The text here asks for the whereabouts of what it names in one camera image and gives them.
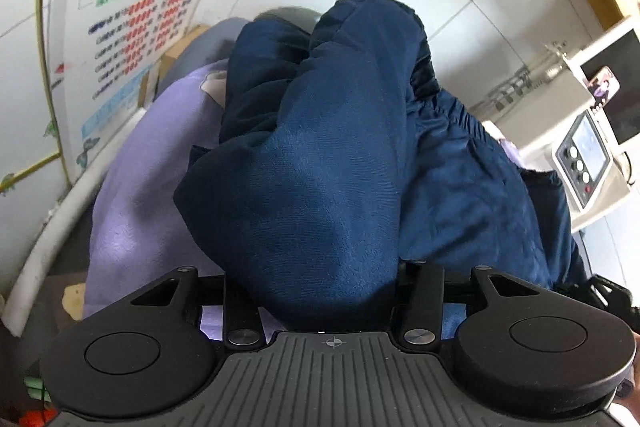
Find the navy blue padded jacket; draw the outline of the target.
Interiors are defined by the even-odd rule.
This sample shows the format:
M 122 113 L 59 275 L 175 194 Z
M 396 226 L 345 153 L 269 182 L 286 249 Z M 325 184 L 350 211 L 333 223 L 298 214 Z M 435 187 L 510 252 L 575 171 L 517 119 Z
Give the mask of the navy blue padded jacket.
M 312 31 L 246 24 L 218 144 L 175 205 L 195 243 L 287 329 L 379 329 L 401 262 L 587 280 L 554 172 L 506 155 L 439 86 L 420 18 L 340 0 Z

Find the purple floral bed sheet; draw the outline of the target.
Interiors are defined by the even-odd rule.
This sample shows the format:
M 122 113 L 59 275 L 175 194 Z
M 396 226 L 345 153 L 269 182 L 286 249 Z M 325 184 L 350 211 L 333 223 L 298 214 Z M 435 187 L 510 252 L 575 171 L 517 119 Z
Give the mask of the purple floral bed sheet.
M 190 44 L 108 168 L 93 206 L 86 315 L 183 265 L 230 277 L 195 243 L 174 194 L 194 147 L 219 142 L 229 58 L 250 22 L 225 20 Z

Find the white machine with control knobs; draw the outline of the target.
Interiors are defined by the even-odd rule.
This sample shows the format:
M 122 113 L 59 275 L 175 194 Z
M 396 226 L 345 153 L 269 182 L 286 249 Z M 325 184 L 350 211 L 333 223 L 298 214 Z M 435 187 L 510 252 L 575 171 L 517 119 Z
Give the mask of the white machine with control knobs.
M 631 192 L 622 150 L 593 105 L 574 57 L 562 46 L 547 46 L 471 109 L 492 135 L 515 145 L 526 168 L 559 175 L 573 232 L 601 219 Z

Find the white pipe along wall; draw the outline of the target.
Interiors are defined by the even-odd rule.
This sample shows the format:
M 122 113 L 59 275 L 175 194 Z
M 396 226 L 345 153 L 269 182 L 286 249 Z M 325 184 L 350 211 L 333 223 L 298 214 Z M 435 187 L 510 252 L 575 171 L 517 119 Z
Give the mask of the white pipe along wall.
M 145 108 L 139 108 L 116 132 L 114 138 L 106 144 L 70 189 L 38 236 L 1 313 L 2 324 L 13 337 L 20 338 L 23 335 L 32 307 L 54 260 L 66 239 L 70 237 L 77 221 L 96 197 L 122 144 L 145 113 Z

